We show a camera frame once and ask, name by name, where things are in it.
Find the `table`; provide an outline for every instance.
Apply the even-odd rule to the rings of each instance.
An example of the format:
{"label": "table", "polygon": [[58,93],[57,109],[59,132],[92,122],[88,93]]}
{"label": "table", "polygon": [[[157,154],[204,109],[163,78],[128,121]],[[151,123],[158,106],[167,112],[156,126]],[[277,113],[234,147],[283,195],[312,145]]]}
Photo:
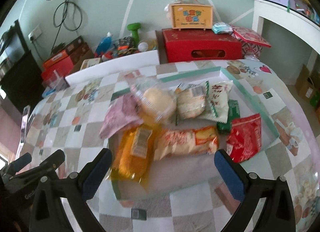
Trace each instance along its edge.
{"label": "table", "polygon": [[[161,64],[139,71],[145,76],[162,78],[214,66],[226,68],[261,105],[259,95],[271,88],[284,102],[278,109],[265,108],[280,138],[242,166],[261,178],[286,177],[295,207],[297,231],[303,231],[320,211],[320,151],[301,107],[270,68],[259,61],[214,60]],[[128,87],[124,80],[127,73],[87,81],[41,101],[33,112],[35,117],[21,151],[21,154],[32,154],[29,167],[37,166],[57,149],[62,149],[66,154],[66,176],[80,171],[107,147],[108,140],[101,140],[98,134],[112,94]],[[109,180],[101,183],[94,198],[87,203],[107,231],[221,231],[231,217],[217,195],[217,186],[221,183],[222,179],[216,177],[167,195],[135,202],[134,207],[147,210],[147,221],[131,220],[131,209],[122,207],[115,199]],[[80,231],[68,203],[64,201],[63,205],[73,228]],[[247,231],[253,229],[262,207],[261,200]]]}

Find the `purple snack package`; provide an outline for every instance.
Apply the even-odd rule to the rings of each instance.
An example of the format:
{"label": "purple snack package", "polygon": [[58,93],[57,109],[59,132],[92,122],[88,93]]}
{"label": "purple snack package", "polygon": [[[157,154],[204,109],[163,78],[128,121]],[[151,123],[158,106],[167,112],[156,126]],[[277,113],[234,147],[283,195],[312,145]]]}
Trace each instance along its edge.
{"label": "purple snack package", "polygon": [[103,121],[100,138],[110,138],[120,130],[139,126],[143,120],[137,114],[137,102],[132,94],[115,99],[109,106]]}

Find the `tray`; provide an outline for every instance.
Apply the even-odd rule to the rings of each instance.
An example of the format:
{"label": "tray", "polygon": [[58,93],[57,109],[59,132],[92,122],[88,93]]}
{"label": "tray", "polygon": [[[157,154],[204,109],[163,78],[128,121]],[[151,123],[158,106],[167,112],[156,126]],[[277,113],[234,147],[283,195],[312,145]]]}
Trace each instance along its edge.
{"label": "tray", "polygon": [[[163,88],[175,90],[182,82],[198,84],[209,80],[220,82],[232,80],[234,85],[230,92],[230,99],[239,102],[241,117],[250,116],[255,113],[261,115],[261,139],[262,148],[265,150],[279,137],[279,133],[273,124],[270,116],[263,111],[262,107],[250,95],[250,93],[235,79],[227,70],[222,67],[213,67],[202,70],[189,71],[160,79]],[[127,88],[115,92],[111,100],[130,92]],[[174,129],[200,128],[212,125],[213,122],[201,119],[188,119]],[[115,155],[117,146],[122,134],[113,135],[108,141],[108,148]],[[225,148],[225,139],[220,139],[220,148]],[[153,161],[150,166],[148,186],[142,186],[136,182],[126,180],[113,180],[112,187],[118,200],[138,200],[153,196],[163,195],[185,187],[204,182],[210,178],[219,176],[214,165],[214,155],[191,155],[183,157],[164,158],[160,161]]]}

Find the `power cord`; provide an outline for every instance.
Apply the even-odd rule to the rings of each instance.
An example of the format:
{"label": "power cord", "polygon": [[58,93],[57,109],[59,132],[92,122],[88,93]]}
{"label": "power cord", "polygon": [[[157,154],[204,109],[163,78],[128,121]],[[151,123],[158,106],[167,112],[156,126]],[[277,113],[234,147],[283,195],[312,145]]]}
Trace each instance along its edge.
{"label": "power cord", "polygon": [[38,48],[37,48],[37,46],[35,44],[35,40],[33,39],[33,36],[30,36],[30,41],[33,44],[33,46],[35,47],[36,53],[38,54],[39,58],[43,61],[43,59],[42,59],[42,57],[41,57],[41,55],[40,55],[40,53],[38,51]]}
{"label": "power cord", "polygon": [[[61,20],[60,24],[57,25],[57,24],[56,24],[56,13],[57,13],[58,9],[59,9],[62,5],[63,5],[62,20]],[[73,7],[74,7],[74,9],[73,9],[73,15],[72,15],[72,22],[73,22],[73,25],[74,25],[74,27],[75,27],[74,29],[71,29],[71,28],[67,27],[67,25],[65,24],[65,20],[66,20],[66,18],[67,18],[67,14],[68,14],[68,7],[69,7],[69,5],[73,5]],[[79,23],[79,26],[78,26],[78,27],[76,27],[76,24],[75,24],[75,21],[74,21],[74,20],[75,20],[76,10],[78,10],[79,13],[80,13],[80,23]],[[62,25],[63,25],[63,26],[65,27],[65,29],[67,29],[68,31],[71,31],[71,32],[76,31],[77,35],[79,35],[79,33],[78,33],[77,30],[78,30],[79,27],[81,26],[82,20],[83,20],[83,15],[82,15],[81,8],[80,8],[76,3],[74,3],[74,2],[72,2],[72,1],[70,1],[70,0],[64,0],[64,2],[62,2],[62,3],[56,8],[56,10],[55,10],[55,12],[54,12],[54,14],[53,14],[53,25],[54,25],[55,28],[59,28],[59,29],[58,29],[56,38],[55,38],[55,40],[54,40],[54,42],[53,42],[53,46],[52,46],[52,48],[51,48],[51,54],[52,54],[54,45],[56,44],[56,41],[57,41],[57,38],[58,38],[58,35],[59,35],[59,33],[60,33],[60,30],[61,30]]]}

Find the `orange snack package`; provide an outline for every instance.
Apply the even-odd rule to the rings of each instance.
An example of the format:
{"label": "orange snack package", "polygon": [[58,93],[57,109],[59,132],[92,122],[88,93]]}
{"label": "orange snack package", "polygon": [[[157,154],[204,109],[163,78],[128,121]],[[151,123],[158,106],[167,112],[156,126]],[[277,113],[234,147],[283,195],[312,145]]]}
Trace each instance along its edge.
{"label": "orange snack package", "polygon": [[153,156],[157,128],[145,124],[123,133],[111,171],[111,179],[141,181]]}
{"label": "orange snack package", "polygon": [[154,160],[167,155],[213,154],[219,148],[215,126],[191,130],[164,129],[156,143]]}

